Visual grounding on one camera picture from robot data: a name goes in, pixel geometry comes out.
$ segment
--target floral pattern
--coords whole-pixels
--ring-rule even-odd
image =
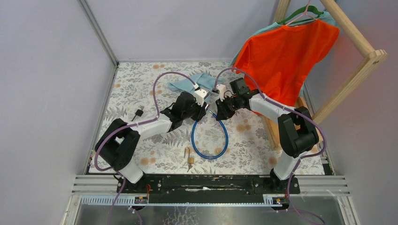
[[[101,136],[116,118],[131,121],[137,109],[142,109],[144,114],[134,121],[153,118],[156,115],[153,94],[156,95],[161,110],[170,106],[180,92],[171,91],[168,83],[181,80],[182,77],[178,75],[162,77],[153,93],[153,82],[161,73],[167,71],[178,71],[186,75],[209,73],[215,77],[227,66],[226,62],[120,63],[99,135]],[[241,77],[233,72],[225,72],[223,76],[224,84]],[[210,110],[213,112],[216,112],[215,100],[216,95],[212,93]],[[191,146],[194,121],[185,120],[182,126],[173,132],[140,140],[133,160],[145,173],[269,174],[278,162],[281,152],[271,150],[260,117],[249,110],[241,109],[234,117],[223,122],[228,131],[229,144],[225,154],[218,159],[204,159],[194,152]],[[209,156],[220,153],[225,145],[225,134],[210,113],[198,123],[194,138],[199,151]],[[186,147],[192,149],[190,153],[184,152]],[[189,172],[187,172],[188,154],[195,158],[193,168]],[[102,168],[108,166],[101,157],[99,157],[99,166]],[[99,173],[93,161],[89,172]],[[324,174],[321,159],[312,157],[302,160],[296,174]]]

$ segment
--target wall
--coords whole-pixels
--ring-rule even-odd
[[[334,167],[347,178],[361,224],[396,224],[398,2],[340,0],[338,3],[373,47],[385,49],[390,57],[321,125],[329,139]],[[361,59],[347,36],[341,34],[331,54],[307,79],[316,108],[342,84]]]
[[[272,23],[276,0],[89,0],[121,61],[230,61]],[[291,14],[307,0],[293,0]],[[319,1],[312,5],[323,10]]]
[[[0,1],[0,224],[58,224],[113,66],[78,2]]]

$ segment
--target wooden rack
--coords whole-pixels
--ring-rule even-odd
[[[274,22],[280,21],[286,17],[287,9],[291,0],[279,0]],[[350,21],[347,15],[335,3],[334,0],[320,0],[344,33],[352,41],[355,47],[363,56],[361,63],[349,75],[347,80],[333,93],[332,96],[315,112],[313,120],[321,123],[325,120],[336,107],[347,98],[373,71],[379,67],[388,57],[385,50],[375,50],[361,32]],[[298,98],[296,106],[306,106],[303,98]],[[271,147],[274,150],[280,149],[278,125],[273,121],[262,118],[266,128]]]

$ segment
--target light blue cloth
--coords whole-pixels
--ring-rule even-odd
[[[333,17],[330,15],[329,12],[326,12],[326,11],[323,12],[323,14],[320,15],[320,16],[318,17],[318,19],[319,19],[319,20],[322,20],[322,21],[324,21],[324,22],[326,22],[326,23],[328,23],[328,24],[330,24],[330,25],[332,25],[332,26],[337,26],[337,23],[336,23],[335,19],[333,19]],[[294,25],[300,25],[300,24],[305,24],[305,23],[308,23],[308,21],[304,21],[304,22],[300,22],[300,23],[295,23]],[[280,24],[278,24],[277,22],[274,22],[273,24],[271,24],[271,25],[269,25],[269,26],[267,26],[267,27],[265,27],[265,28],[263,28],[263,29],[260,29],[260,30],[256,31],[256,32],[255,32],[253,35],[251,35],[250,37],[253,37],[253,36],[255,36],[255,35],[259,35],[259,34],[265,33],[265,32],[270,31],[270,30],[275,30],[275,29],[280,28],[280,27],[282,27],[282,26],[283,26],[283,25],[280,25]],[[236,53],[236,55],[235,55],[234,58],[232,59],[232,61],[231,61],[231,63],[230,63],[230,67],[231,67],[232,65],[234,65],[234,63],[235,63],[235,61],[236,61],[237,56],[239,55],[239,53],[240,53],[240,50],[239,50],[239,52]],[[299,96],[304,96],[304,86],[301,87]]]
[[[214,87],[214,82],[215,82],[215,78],[211,77],[209,74],[207,73],[201,73],[201,74],[195,74],[190,76],[190,78],[196,82],[199,87],[206,89],[207,91],[211,91]],[[221,83],[224,80],[223,77],[220,77],[218,79],[217,83]],[[193,93],[195,91],[192,82],[189,81],[188,79],[184,78],[183,80],[174,82],[174,83],[168,83],[168,88],[170,88],[170,90],[179,90],[179,91],[186,91],[189,93]],[[206,102],[209,102],[210,100],[210,95],[205,99]]]

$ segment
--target blue tube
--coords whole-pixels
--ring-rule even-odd
[[[221,152],[220,154],[216,155],[216,156],[205,156],[205,155],[203,155],[202,153],[200,153],[199,150],[196,148],[195,140],[193,139],[193,136],[194,136],[194,134],[195,134],[195,128],[196,128],[196,124],[198,123],[198,121],[195,121],[195,123],[193,124],[192,132],[191,132],[191,142],[192,142],[192,146],[193,146],[193,149],[195,149],[195,152],[196,152],[199,156],[201,156],[202,158],[205,158],[205,159],[216,159],[216,158],[222,156],[222,155],[225,153],[225,151],[227,150],[227,147],[228,147],[228,133],[227,133],[227,129],[225,128],[225,126],[224,126],[224,124],[221,122],[221,120],[218,121],[218,122],[221,124],[221,127],[222,127],[222,129],[224,130],[224,133],[225,133],[225,146],[224,146],[224,149],[222,150],[222,152]]]

